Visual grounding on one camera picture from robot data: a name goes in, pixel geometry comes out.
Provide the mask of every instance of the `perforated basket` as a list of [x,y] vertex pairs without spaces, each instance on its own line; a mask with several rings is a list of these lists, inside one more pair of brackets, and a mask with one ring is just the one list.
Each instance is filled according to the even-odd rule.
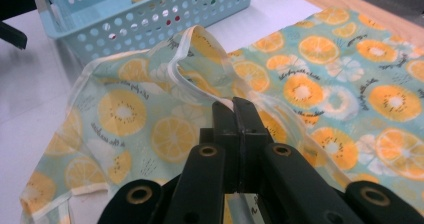
[[250,0],[35,0],[47,35],[82,62],[146,49],[193,25],[209,26]]

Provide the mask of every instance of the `white table surface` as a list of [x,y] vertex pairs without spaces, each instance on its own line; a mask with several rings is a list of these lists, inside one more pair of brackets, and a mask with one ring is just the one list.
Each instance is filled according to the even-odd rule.
[[[318,11],[304,0],[252,0],[249,8],[207,30],[230,52]],[[28,37],[26,50],[0,39],[0,218],[19,223],[19,195],[64,121],[68,95],[86,63],[45,35],[36,11],[5,23]],[[95,223],[106,203],[104,193],[74,198],[74,220]]]

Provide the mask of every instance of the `garment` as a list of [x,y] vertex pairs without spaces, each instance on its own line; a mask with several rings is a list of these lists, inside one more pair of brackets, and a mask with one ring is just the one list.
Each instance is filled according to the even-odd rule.
[[232,108],[233,96],[252,101],[274,140],[332,186],[378,182],[422,212],[423,67],[421,50],[339,8],[228,55],[193,27],[95,60],[21,196],[25,220],[66,223],[72,195],[170,180],[199,128],[212,127],[212,103]]

